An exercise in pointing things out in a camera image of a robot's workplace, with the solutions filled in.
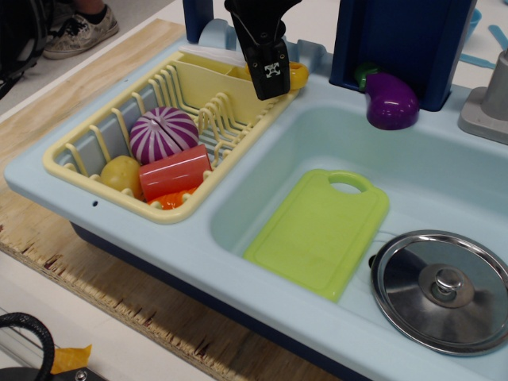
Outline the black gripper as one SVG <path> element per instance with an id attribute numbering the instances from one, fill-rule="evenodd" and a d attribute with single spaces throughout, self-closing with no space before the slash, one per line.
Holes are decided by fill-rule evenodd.
<path id="1" fill-rule="evenodd" d="M 285 95 L 291 88 L 290 61 L 282 40 L 283 15 L 301 0 L 227 0 L 259 100 Z"/>

